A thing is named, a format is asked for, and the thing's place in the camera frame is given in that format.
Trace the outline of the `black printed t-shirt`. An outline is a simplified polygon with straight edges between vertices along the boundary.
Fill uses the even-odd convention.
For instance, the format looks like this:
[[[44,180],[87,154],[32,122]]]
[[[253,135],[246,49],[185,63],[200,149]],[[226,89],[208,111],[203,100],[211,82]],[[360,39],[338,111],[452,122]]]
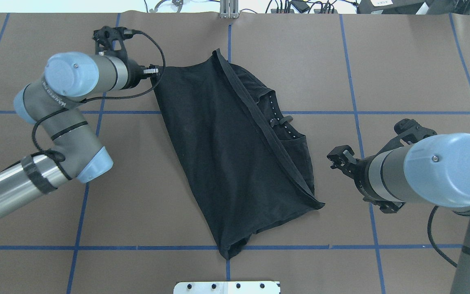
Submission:
[[[151,78],[155,98],[220,255],[324,203],[315,197],[307,138],[282,114],[276,91],[220,50]]]

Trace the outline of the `orange black power strip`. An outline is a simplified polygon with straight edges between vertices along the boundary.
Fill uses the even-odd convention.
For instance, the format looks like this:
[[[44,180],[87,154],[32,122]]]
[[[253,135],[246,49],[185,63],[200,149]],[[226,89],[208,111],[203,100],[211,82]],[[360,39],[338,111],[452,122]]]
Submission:
[[[265,13],[337,14],[336,2],[336,0],[271,0],[266,7]]]

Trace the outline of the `black box with label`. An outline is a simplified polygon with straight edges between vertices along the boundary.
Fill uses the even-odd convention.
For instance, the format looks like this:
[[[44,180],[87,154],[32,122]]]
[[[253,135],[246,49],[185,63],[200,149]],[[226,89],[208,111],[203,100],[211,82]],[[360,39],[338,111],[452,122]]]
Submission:
[[[357,13],[415,15],[424,4],[426,4],[425,0],[361,0]]]

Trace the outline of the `aluminium frame post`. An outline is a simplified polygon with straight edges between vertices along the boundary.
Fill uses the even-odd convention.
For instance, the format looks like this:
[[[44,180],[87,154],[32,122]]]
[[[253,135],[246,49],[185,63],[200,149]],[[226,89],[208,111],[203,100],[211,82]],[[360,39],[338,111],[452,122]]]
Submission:
[[[221,19],[237,19],[240,15],[239,0],[220,0],[219,17]]]

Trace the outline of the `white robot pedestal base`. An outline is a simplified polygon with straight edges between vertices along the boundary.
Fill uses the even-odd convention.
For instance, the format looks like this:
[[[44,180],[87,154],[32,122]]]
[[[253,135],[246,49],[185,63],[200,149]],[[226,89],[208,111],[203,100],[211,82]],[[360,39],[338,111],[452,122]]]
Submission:
[[[179,282],[174,294],[281,294],[278,281]]]

